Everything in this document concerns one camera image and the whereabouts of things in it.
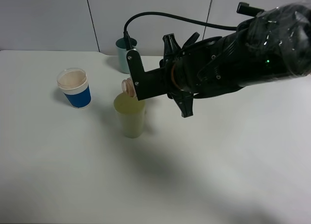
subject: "translucent plastic cup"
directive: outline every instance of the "translucent plastic cup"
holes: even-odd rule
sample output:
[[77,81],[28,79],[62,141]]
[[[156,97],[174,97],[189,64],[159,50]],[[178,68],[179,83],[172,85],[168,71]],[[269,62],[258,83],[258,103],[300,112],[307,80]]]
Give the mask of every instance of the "translucent plastic cup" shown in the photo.
[[91,102],[87,76],[83,69],[65,69],[57,76],[57,84],[73,107],[84,108]]
[[128,138],[138,138],[144,128],[145,101],[138,101],[137,97],[121,93],[113,104],[124,135]]

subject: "blue paper cup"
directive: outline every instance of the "blue paper cup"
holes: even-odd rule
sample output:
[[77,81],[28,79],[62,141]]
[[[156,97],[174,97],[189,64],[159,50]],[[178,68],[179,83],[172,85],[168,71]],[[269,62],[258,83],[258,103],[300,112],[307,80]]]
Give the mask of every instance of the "blue paper cup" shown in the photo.
[[[137,45],[137,41],[131,38],[131,44],[135,48],[135,46]],[[130,73],[130,69],[128,67],[127,59],[126,59],[127,50],[125,47],[124,39],[120,38],[119,40],[117,40],[116,46],[118,50],[118,57],[119,57],[119,64],[120,64],[121,72]]]
[[57,76],[58,87],[75,108],[84,108],[91,102],[86,72],[83,69],[65,69]]

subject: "white wall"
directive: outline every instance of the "white wall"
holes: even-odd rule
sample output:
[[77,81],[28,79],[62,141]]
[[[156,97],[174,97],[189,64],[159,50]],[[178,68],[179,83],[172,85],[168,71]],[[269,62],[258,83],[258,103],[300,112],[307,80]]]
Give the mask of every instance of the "white wall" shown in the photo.
[[[89,0],[100,51],[115,53],[115,42],[123,37],[125,22],[133,15],[146,11],[167,12],[206,21],[210,0]],[[175,33],[177,42],[184,42],[194,33],[203,37],[203,26],[178,20],[145,16],[134,20],[128,28],[138,41],[143,55],[163,55],[162,37]]]
[[0,50],[98,51],[86,0],[0,0]]
[[[239,2],[246,2],[252,7],[270,10],[296,1],[300,0],[213,0],[208,23],[237,26],[242,21],[249,19],[250,17],[248,16],[237,14]],[[226,36],[230,33],[230,31],[207,28],[204,38]]]
[[[240,1],[272,9],[298,0],[213,0],[208,22],[237,26],[246,16],[236,13]],[[134,14],[161,11],[206,21],[210,0],[89,0],[100,51],[115,54],[125,22]],[[98,51],[87,0],[0,0],[0,50]],[[162,55],[165,34],[175,33],[182,45],[204,27],[146,16],[129,25],[143,55]],[[207,28],[205,38],[229,31]]]

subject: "paper cup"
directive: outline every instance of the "paper cup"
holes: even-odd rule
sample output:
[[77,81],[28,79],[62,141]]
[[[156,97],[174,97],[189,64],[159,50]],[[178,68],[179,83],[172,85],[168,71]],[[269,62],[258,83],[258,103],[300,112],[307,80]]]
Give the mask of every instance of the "paper cup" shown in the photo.
[[144,127],[145,101],[122,93],[113,104],[124,135],[128,138],[139,137]]
[[58,87],[73,107],[84,108],[91,102],[86,72],[83,69],[66,69],[57,76]]
[[[131,38],[130,40],[131,40],[132,46],[135,49],[135,46],[137,45],[137,41],[133,38]],[[128,67],[127,58],[126,58],[126,54],[128,51],[126,50],[124,39],[120,38],[119,40],[117,40],[116,46],[118,50],[118,57],[119,57],[119,64],[120,64],[121,72],[130,73],[130,69]]]

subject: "teal cup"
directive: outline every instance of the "teal cup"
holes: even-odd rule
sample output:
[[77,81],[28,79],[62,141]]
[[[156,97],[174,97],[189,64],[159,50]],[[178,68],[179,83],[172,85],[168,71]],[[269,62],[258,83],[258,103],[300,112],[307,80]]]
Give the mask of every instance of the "teal cup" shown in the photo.
[[[135,39],[131,38],[131,44],[135,49],[135,47],[137,45],[137,41]],[[128,64],[127,64],[127,59],[126,59],[127,50],[125,47],[124,39],[120,38],[119,40],[117,40],[116,46],[117,46],[117,50],[118,50],[118,57],[119,57],[119,64],[120,64],[121,72],[129,74],[130,69],[129,69]]]

